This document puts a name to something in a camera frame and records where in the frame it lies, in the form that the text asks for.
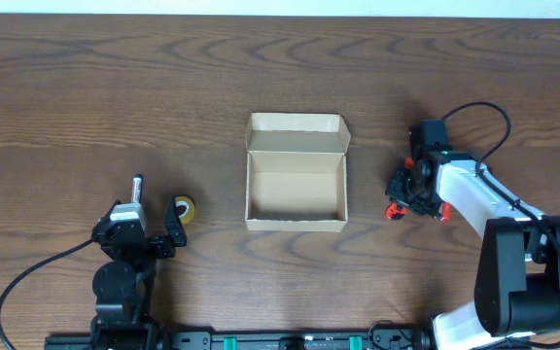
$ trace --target box flap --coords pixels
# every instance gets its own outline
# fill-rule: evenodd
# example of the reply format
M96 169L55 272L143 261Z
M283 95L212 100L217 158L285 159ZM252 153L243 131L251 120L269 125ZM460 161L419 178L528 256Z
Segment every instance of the box flap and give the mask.
M249 152L347 152L351 135L334 114L253 113L246 127Z

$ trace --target tape roll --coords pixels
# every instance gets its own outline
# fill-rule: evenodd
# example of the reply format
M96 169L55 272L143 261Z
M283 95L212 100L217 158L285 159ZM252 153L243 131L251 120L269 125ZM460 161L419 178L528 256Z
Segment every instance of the tape roll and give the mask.
M185 195L179 195L175 199L176 213L181 219L181 224L187 224L195 216L195 204L193 200Z

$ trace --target wooden table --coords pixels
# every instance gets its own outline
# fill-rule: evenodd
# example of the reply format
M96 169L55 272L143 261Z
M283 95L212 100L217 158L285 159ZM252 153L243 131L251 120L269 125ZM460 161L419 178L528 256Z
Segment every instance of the wooden table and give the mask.
M473 296L478 236L457 213L388 222L384 191L408 126L474 100L511 114L489 161L497 177L560 214L560 20L0 16L0 294L88 239L141 172L150 231L170 194L198 204L188 247L160 267L162 322L366 328L451 310ZM245 229L253 111L345 118L343 233ZM504 132L481 108L447 125L479 154ZM87 332L91 278L107 261L93 245L23 280L3 311L13 343Z

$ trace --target cable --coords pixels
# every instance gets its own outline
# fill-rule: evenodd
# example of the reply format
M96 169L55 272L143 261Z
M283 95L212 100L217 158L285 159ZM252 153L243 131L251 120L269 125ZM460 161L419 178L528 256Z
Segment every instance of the cable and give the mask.
M407 348L409 348L410 346L412 346L412 344L414 343L414 341L413 341L409 336L407 336L407 335L403 332L403 330L401 329L401 327L399 327L399 325L398 325L395 321L392 321L392 320L379 320L379 321L375 321L375 323L374 323L372 326L370 326L370 328L368 329L368 340L370 340L371 343L372 343L374 346L378 347L378 348L381 349L381 350L390 350L390 349L388 349L388 348L385 348L385 347L380 346L379 344L377 344L376 341L373 341L373 330L374 330L374 328L377 327L378 325L384 323L384 322L389 323L389 324L395 326L395 329L397 330L397 332L399 332L399 334L400 334L403 338L405 338L405 340L409 341L409 345L405 345L405 346L401 347L400 349L407 349Z
M556 237L554 236L554 234L552 234L552 232L545 227L545 225L540 221L540 219L538 219L538 217L536 217L533 213L531 213L528 209L526 209L525 207L523 207L521 205L521 201L518 199L513 199L510 196L508 196L508 194L506 194L505 192L503 192L501 189L499 189L496 185L494 185L484 174L485 169L481 169L481 164L488 158L490 157L494 152L496 152L496 150L498 150L501 146L503 146L503 144L505 143L505 141L507 141L509 134L511 133L511 119L509 118L509 115L507 114L507 112L505 112L505 110L503 108L501 108L498 105L495 105L494 103L491 102L483 102L483 101L477 101L477 102L471 102L471 103L467 103L465 105L459 106L457 108L455 108L454 110L448 112L446 115L444 115L444 117L442 117L442 120L445 121L448 117L454 115L455 113L466 109L468 107L471 106L487 106L487 107L491 107L497 111L499 111L502 115L503 118L505 119L505 122L507 123L507 130L505 131L505 135L503 136L503 138L501 139L501 141L499 141L496 146L494 146L489 152L487 152L485 154L485 156L483 156L475 165L475 172L478 175L478 177L490 188L492 189L495 193L497 193L498 195L500 195L504 200L506 200L512 208L515 208L517 210L519 210L522 214L526 215L527 217L529 217L531 219L531 221L533 222L533 224L535 224L540 231L542 232L542 234L544 234L547 238L547 240L549 241L550 244L552 244L552 246L554 247L554 249L557 252L557 255L560 259L560 243L559 241L556 239ZM512 338L512 337L505 337L503 340L498 341L494 344L492 344L492 346L487 347L486 349L495 349L496 347L499 347L501 345L504 345L505 343L515 343L515 344L520 344L520 345L525 345L525 346L531 346L531 347L536 347L539 349L558 349L560 348L560 340L554 343L539 343L539 342L534 342L534 341L529 341L529 340L524 340L524 339L518 339L518 338Z
M78 250L81 250L82 248L85 248L86 246L88 246L89 244L91 244L92 242L94 242L94 238L91 238L89 240L87 240L86 242L78 245L77 247L71 248L65 252L56 254L48 259L44 259L41 262L36 263L35 265L27 268L22 274L20 274L19 276L17 276L17 278L15 278L9 285L8 287L6 287L6 290L4 291L4 293L1 294L0 297L0 338L1 341L4 343L4 345L9 349L9 350L16 350L14 345L12 344L12 342L10 342L10 339L8 339L8 337L6 336L6 333L4 332L4 328L1 325L1 309L4 306L4 301L6 300L6 297L8 296L8 294L12 291L12 289L18 284L18 282L20 282L20 280L22 280L23 278L25 278L28 274L32 273L33 271L37 270L38 268L46 265L47 263L51 263L54 262L60 258L64 258L67 255L73 254L75 252L77 252Z

